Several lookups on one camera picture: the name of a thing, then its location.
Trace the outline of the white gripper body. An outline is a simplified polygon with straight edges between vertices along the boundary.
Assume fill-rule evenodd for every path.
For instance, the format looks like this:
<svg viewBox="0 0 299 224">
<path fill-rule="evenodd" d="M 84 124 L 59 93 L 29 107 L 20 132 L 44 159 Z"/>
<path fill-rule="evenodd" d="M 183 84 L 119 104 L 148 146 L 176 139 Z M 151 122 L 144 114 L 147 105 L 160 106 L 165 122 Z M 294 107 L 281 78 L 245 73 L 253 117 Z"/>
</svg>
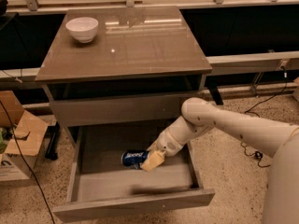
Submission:
<svg viewBox="0 0 299 224">
<path fill-rule="evenodd" d="M 171 129 L 166 128 L 159 134 L 156 140 L 156 148 L 162 151 L 165 156 L 171 157 L 179 153 L 187 142 L 188 139 L 185 135 L 177 132 L 171 133 Z"/>
</svg>

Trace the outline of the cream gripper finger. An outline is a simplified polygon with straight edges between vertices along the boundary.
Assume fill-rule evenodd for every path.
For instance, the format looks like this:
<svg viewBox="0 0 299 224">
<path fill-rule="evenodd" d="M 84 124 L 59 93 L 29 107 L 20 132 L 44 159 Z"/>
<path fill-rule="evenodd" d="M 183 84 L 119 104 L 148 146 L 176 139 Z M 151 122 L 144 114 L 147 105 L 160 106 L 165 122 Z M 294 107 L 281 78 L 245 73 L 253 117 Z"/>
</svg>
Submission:
<svg viewBox="0 0 299 224">
<path fill-rule="evenodd" d="M 153 142 L 148 148 L 147 151 L 152 151 L 153 149 L 156 149 L 157 141 Z"/>
<path fill-rule="evenodd" d="M 164 162 L 164 152 L 160 150 L 152 150 L 146 160 L 141 164 L 141 169 L 144 171 L 151 171 Z"/>
</svg>

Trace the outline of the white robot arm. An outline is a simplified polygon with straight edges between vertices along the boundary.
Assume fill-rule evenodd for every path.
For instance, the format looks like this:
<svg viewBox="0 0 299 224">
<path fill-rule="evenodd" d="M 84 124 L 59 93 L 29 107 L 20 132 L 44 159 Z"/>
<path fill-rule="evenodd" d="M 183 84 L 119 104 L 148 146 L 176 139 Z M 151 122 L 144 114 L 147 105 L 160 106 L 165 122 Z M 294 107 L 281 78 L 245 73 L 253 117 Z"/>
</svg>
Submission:
<svg viewBox="0 0 299 224">
<path fill-rule="evenodd" d="M 190 98 L 181 115 L 148 148 L 141 169 L 150 171 L 190 140 L 217 128 L 271 157 L 262 224 L 299 224 L 299 126 L 217 108 Z"/>
</svg>

